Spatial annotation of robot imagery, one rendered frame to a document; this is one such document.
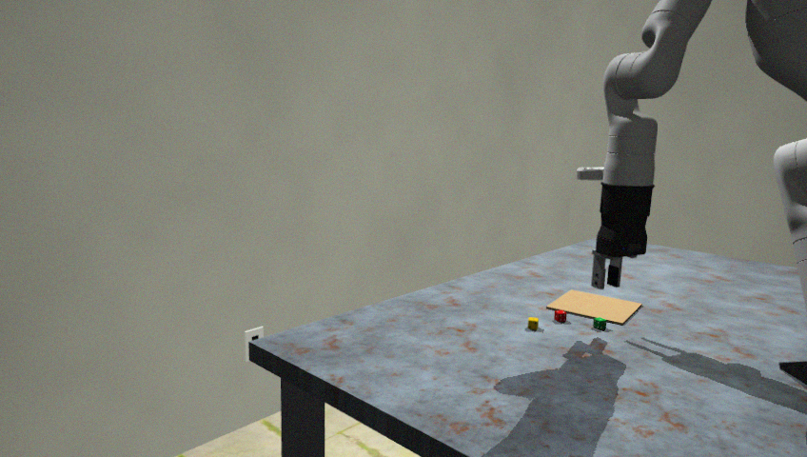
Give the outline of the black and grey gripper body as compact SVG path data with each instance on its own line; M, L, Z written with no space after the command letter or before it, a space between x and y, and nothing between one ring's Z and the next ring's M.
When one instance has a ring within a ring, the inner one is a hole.
M577 170L578 180L602 180L597 253L610 257L646 253L654 174L655 154L607 152L604 168Z

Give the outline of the tan flat mat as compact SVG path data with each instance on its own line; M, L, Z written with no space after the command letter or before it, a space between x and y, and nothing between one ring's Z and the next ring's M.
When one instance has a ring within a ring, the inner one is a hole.
M641 306L640 303L571 289L546 308L592 319L600 317L606 322L623 325Z

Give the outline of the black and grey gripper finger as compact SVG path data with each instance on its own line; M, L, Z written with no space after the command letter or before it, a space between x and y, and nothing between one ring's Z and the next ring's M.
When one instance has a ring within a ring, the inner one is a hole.
M637 258L637 255L626 257ZM622 265L622 257L619 257L618 260L613 261L610 260L610 265L608 266L607 285L616 288L620 287L621 265Z
M594 261L593 261L593 272L592 272L592 283L591 287L604 289L604 280L605 280L605 259L618 260L619 257L610 257L607 255L603 255L600 253L595 252L592 249L592 254L594 254Z

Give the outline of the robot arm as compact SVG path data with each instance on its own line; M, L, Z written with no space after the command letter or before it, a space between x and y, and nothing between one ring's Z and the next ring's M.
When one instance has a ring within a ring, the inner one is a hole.
M610 62L603 77L607 152L655 154L658 122L640 112L638 99L661 97L675 85L711 2L659 0L641 32L650 50ZM747 0L745 25L758 67L807 102L807 0ZM807 310L807 139L778 148L774 169Z

